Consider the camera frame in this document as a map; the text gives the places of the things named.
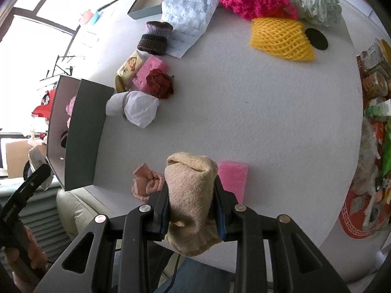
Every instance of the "beige sock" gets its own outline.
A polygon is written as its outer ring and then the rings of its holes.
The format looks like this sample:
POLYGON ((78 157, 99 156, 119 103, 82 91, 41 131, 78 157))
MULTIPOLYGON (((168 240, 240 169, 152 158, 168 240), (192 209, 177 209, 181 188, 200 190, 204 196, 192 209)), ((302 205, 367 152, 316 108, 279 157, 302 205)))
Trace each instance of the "beige sock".
POLYGON ((207 156, 176 153, 164 175, 170 195, 170 225, 165 239, 180 254, 199 255, 221 242, 210 215, 218 167, 207 156))

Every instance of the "red fabric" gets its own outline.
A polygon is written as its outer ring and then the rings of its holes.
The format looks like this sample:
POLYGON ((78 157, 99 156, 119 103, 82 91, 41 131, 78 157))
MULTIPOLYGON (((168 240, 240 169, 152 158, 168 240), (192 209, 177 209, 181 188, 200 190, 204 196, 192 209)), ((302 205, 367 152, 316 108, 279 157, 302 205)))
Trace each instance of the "red fabric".
POLYGON ((152 69, 147 76, 147 83, 143 91, 158 99, 167 99, 169 95, 174 93, 173 79, 169 75, 163 74, 160 69, 152 69))
POLYGON ((285 17, 296 20, 298 14, 289 0, 220 0, 225 8, 231 8, 243 19, 257 17, 285 17))
POLYGON ((50 113, 52 111, 52 104, 54 99, 55 89, 52 89, 49 92, 49 103, 47 105, 40 105, 34 109, 32 115, 37 117, 42 117, 45 119, 50 119, 50 113))

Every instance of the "hand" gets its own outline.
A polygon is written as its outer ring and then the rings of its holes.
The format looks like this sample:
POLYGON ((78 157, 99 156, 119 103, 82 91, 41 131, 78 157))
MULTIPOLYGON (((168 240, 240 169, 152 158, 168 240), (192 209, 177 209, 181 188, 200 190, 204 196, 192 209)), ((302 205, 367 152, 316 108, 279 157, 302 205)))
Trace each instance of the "hand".
MULTIPOLYGON (((32 234, 30 228, 25 226, 27 237, 30 240, 29 248, 27 254, 31 260, 31 267, 33 269, 44 268, 48 262, 48 257, 45 252, 42 251, 42 248, 38 245, 37 240, 32 234)), ((19 269, 16 264, 17 259, 19 258, 19 250, 16 248, 6 248, 5 249, 5 260, 8 265, 15 273, 15 275, 22 280, 23 282, 28 282, 26 275, 19 269)))

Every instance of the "triangular cutout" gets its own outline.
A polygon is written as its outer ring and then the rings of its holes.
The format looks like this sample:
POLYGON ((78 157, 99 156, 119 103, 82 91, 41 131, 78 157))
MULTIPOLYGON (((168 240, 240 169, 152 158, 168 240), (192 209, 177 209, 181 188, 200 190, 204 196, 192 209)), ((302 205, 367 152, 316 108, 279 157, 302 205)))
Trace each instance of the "triangular cutout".
POLYGON ((305 274, 320 269, 322 267, 321 262, 310 251, 302 238, 298 234, 291 234, 291 238, 299 264, 300 273, 305 274))
POLYGON ((93 240, 93 233, 90 232, 86 234, 85 237, 77 244, 75 249, 70 253, 70 255, 68 255, 68 257, 65 259, 62 267, 65 270, 80 274, 84 273, 93 240))

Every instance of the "pink chenille cloth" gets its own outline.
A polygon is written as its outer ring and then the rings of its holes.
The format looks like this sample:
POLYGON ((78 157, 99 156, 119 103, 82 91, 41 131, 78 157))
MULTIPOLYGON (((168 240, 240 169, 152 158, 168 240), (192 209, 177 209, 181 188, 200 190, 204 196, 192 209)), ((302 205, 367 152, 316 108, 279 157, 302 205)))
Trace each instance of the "pink chenille cloth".
POLYGON ((224 8, 231 8, 243 19, 257 17, 286 17, 296 20, 298 14, 289 0, 220 0, 224 8))
POLYGON ((147 164, 138 167, 134 173, 137 176, 132 187, 134 197, 147 203, 149 195, 153 192, 160 191, 165 182, 164 176, 157 172, 151 171, 147 164))

